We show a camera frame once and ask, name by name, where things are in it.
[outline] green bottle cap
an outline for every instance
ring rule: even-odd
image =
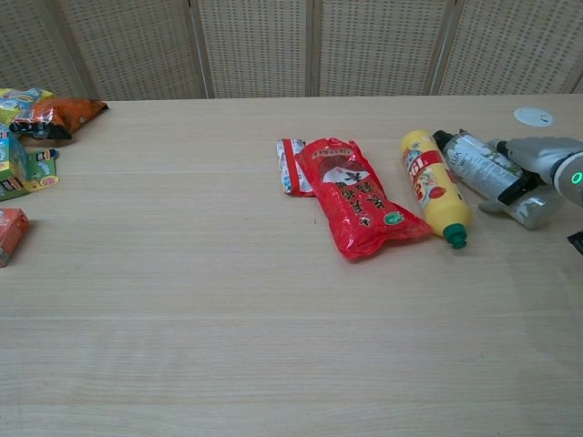
[[[467,244],[465,242],[465,239],[467,238],[465,226],[461,223],[449,225],[444,229],[444,238],[454,249],[464,248]]]

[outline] yellow bottle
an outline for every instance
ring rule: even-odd
[[[465,247],[465,228],[472,211],[455,184],[455,175],[428,132],[414,130],[401,141],[401,156],[409,173],[425,221],[432,231],[453,246]]]

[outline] woven panel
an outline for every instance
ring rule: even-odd
[[[466,0],[440,94],[557,93],[582,55],[580,0]]]
[[[182,0],[57,2],[99,97],[201,97]]]
[[[444,4],[322,0],[320,95],[421,94]]]
[[[64,96],[75,89],[58,56],[36,0],[0,0],[2,62],[0,87],[41,86]]]
[[[215,96],[304,96],[305,8],[305,0],[199,0]]]
[[[583,77],[579,79],[579,82],[573,92],[577,94],[583,94]]]

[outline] food package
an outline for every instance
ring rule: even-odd
[[[284,138],[277,142],[281,185],[283,191],[291,196],[313,196],[312,187],[295,159],[304,147],[306,143],[296,138]]]
[[[5,267],[28,230],[28,218],[21,209],[0,208],[0,268]]]
[[[19,91],[13,88],[0,88],[0,124],[10,125],[14,117],[41,100],[53,95],[42,88]]]
[[[346,258],[372,255],[387,240],[419,239],[431,232],[424,221],[387,198],[355,142],[318,139],[296,158]]]
[[[98,100],[52,97],[18,114],[10,130],[37,139],[71,139],[74,132],[105,109],[107,103]]]
[[[0,125],[0,201],[53,187],[58,182],[53,148],[26,153],[20,141]]]

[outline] red snack bag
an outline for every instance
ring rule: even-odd
[[[389,239],[418,239],[431,232],[424,221],[386,197],[355,142],[318,139],[296,159],[346,258],[372,255]]]

